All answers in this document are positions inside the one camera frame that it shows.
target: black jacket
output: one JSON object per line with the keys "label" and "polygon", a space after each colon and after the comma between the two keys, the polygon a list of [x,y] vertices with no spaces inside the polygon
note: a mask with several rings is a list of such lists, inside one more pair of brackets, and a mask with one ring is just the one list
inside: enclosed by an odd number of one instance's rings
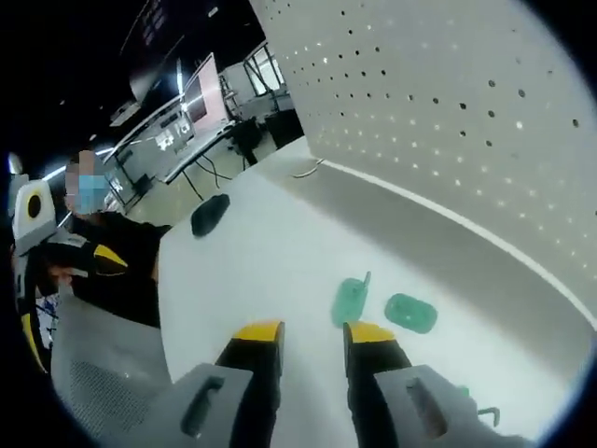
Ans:
{"label": "black jacket", "polygon": [[112,249],[127,264],[117,276],[73,277],[73,291],[83,301],[120,317],[158,328],[158,289],[151,279],[160,238],[170,226],[137,223],[115,212],[99,214],[99,224],[73,217],[71,232]]}

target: perforated wall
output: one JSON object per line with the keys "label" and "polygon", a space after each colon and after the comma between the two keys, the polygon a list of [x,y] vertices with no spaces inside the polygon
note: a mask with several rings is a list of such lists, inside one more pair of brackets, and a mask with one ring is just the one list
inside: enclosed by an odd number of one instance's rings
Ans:
{"label": "perforated wall", "polygon": [[492,232],[597,315],[595,103],[532,11],[515,0],[252,4],[314,155]]}

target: window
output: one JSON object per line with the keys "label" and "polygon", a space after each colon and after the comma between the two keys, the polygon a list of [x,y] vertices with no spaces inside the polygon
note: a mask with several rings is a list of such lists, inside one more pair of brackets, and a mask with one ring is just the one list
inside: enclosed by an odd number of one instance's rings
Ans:
{"label": "window", "polygon": [[285,84],[280,67],[275,57],[270,54],[268,44],[259,47],[244,60],[244,69],[257,95],[263,95],[268,88],[276,91]]}

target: desk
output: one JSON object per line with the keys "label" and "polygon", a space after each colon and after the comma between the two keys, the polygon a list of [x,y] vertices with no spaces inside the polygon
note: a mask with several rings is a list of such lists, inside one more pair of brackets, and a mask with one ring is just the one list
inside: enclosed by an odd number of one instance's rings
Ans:
{"label": "desk", "polygon": [[219,143],[225,138],[228,138],[230,132],[233,129],[234,123],[228,123],[226,125],[218,125],[213,129],[202,132],[201,135],[193,138],[188,143],[185,149],[183,149],[180,153],[176,154],[175,165],[166,166],[164,169],[162,169],[156,174],[156,178],[165,184],[170,184],[178,177],[178,175],[182,173],[183,176],[187,179],[187,182],[189,183],[190,187],[193,189],[193,191],[195,191],[195,194],[201,200],[203,200],[202,196],[195,189],[195,186],[185,173],[185,170],[191,163],[196,162],[199,157],[204,157],[207,161],[211,163],[212,168],[214,169],[214,175],[217,182],[219,174],[215,170],[214,163],[210,159],[208,159],[205,156],[205,154],[217,143]]}
{"label": "desk", "polygon": [[[344,278],[371,271],[362,320],[393,331],[413,364],[467,386],[480,408],[500,408],[499,432],[540,436],[590,356],[584,317],[501,249],[435,212],[324,165],[290,176],[313,164],[299,139],[225,186],[230,207],[212,233],[194,238],[186,218],[163,237],[160,318],[172,380],[216,360],[242,326],[282,319],[271,446],[355,447],[330,309]],[[437,308],[430,333],[385,319],[397,292]]]}

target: green object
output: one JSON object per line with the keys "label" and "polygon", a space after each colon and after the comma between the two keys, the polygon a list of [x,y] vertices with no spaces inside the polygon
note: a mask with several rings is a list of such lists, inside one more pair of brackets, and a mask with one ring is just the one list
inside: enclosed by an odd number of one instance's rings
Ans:
{"label": "green object", "polygon": [[425,334],[436,324],[437,310],[414,297],[395,294],[385,305],[385,317],[400,327]]}
{"label": "green object", "polygon": [[370,279],[371,273],[367,273],[365,281],[347,278],[340,284],[332,306],[332,323],[336,328],[341,329],[344,322],[355,322],[361,318]]}

